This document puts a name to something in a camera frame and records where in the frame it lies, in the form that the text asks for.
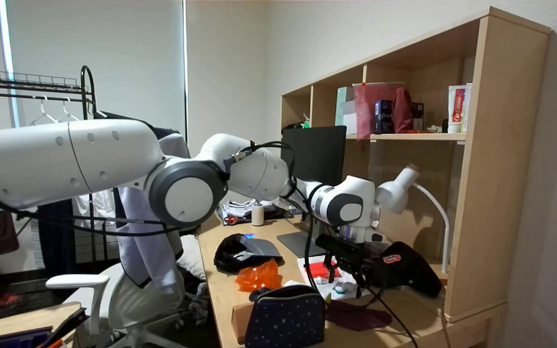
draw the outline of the clothes hanger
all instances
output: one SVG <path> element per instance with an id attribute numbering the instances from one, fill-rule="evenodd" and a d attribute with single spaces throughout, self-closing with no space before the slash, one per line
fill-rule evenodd
<path id="1" fill-rule="evenodd" d="M 43 97 L 44 97 L 44 101 L 48 101 L 48 98 L 46 97 L 46 95 L 43 95 Z M 38 116 L 37 119 L 34 119 L 31 123 L 29 123 L 30 126 L 33 126 L 42 117 L 48 117 L 51 121 L 53 121 L 53 123 L 57 123 L 56 119 L 54 119 L 53 117 L 51 117 L 51 115 L 49 115 L 48 113 L 45 112 L 44 101 L 42 99 L 40 99 L 40 111 L 42 111 L 42 114 L 40 116 Z"/>
<path id="2" fill-rule="evenodd" d="M 66 117 L 71 117 L 73 118 L 74 121 L 79 121 L 78 118 L 76 118 L 75 116 L 73 116 L 73 114 L 69 113 L 68 110 L 66 110 L 66 101 L 62 101 L 62 103 L 64 103 L 64 116 L 58 118 L 57 122 L 61 122 L 62 119 L 65 119 Z"/>

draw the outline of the pillow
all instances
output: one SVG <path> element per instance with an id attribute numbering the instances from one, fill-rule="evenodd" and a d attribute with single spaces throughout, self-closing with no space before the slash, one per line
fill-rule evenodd
<path id="1" fill-rule="evenodd" d="M 177 265 L 189 271 L 197 279 L 205 281 L 205 271 L 201 261 L 199 242 L 194 235 L 181 236 L 184 253 L 177 259 Z"/>

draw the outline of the chair armrest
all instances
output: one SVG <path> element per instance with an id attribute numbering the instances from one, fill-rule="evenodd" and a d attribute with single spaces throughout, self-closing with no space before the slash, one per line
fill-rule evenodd
<path id="1" fill-rule="evenodd" d="M 108 275 L 58 275 L 47 280 L 46 287 L 49 289 L 93 288 L 89 313 L 89 333 L 97 335 L 100 333 L 100 302 L 109 279 Z"/>
<path id="2" fill-rule="evenodd" d="M 106 286 L 108 275 L 58 275 L 46 281 L 49 289 L 75 289 L 77 287 Z"/>

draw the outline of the computer monitor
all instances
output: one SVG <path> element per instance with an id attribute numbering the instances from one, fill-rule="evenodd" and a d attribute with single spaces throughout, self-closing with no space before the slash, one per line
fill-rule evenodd
<path id="1" fill-rule="evenodd" d="M 345 126 L 283 130 L 282 140 L 294 152 L 282 149 L 281 158 L 290 163 L 295 153 L 293 174 L 296 178 L 336 186 L 343 181 L 346 135 Z"/>

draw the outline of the black bag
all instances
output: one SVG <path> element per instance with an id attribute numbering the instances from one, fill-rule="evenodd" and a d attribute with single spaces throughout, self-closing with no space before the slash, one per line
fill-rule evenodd
<path id="1" fill-rule="evenodd" d="M 260 295 L 246 327 L 246 348 L 302 348 L 323 342 L 323 298 L 309 286 L 287 286 Z"/>

